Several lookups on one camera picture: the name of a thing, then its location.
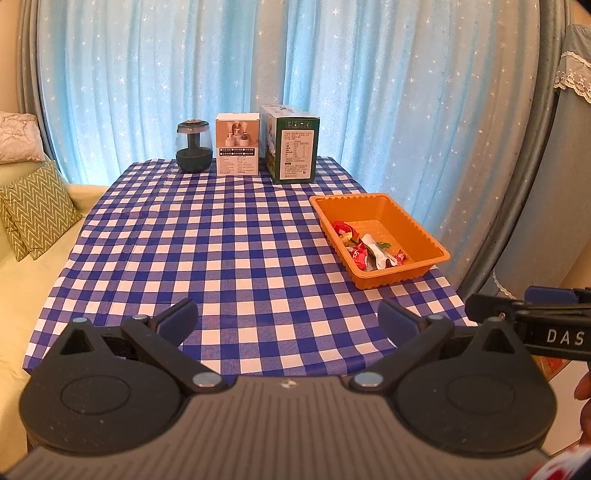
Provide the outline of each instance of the table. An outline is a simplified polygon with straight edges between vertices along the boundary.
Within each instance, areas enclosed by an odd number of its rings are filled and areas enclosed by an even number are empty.
[[[320,230],[312,195],[363,188],[319,157],[313,184],[184,174],[176,162],[130,166],[87,216],[40,314],[25,369],[39,364],[76,316],[119,325],[193,298],[201,328],[184,353],[223,375],[349,374],[393,346],[378,327],[383,297],[459,324],[462,301],[437,268],[358,290]]]

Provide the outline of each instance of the blue curtain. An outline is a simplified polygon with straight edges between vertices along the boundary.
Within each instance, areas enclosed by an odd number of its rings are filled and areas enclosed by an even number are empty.
[[[319,154],[448,248],[488,231],[530,112],[537,1],[40,0],[40,84],[66,177],[108,184],[173,158],[176,125],[289,103]]]
[[[248,111],[256,2],[43,0],[44,109],[74,183],[173,158],[176,125]]]

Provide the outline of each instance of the sofa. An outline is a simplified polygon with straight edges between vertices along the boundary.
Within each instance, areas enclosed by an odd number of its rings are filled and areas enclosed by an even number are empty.
[[[0,164],[0,186],[32,173],[41,163]],[[86,215],[107,187],[66,185],[76,209]],[[27,344],[49,292],[65,266],[84,220],[74,224],[45,254],[17,262],[0,222],[0,472],[25,455],[18,399],[28,381],[22,370]]]

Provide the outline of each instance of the glass jar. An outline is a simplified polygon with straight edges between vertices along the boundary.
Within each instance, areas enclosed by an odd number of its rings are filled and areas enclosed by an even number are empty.
[[[200,173],[213,160],[212,133],[205,120],[185,120],[177,127],[177,163],[188,173]]]

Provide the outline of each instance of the finger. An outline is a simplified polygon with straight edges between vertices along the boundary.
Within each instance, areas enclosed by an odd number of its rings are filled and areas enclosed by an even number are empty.
[[[579,384],[574,389],[574,397],[576,400],[591,398],[591,372],[587,372],[581,378]]]
[[[591,437],[591,400],[581,409],[581,430]]]

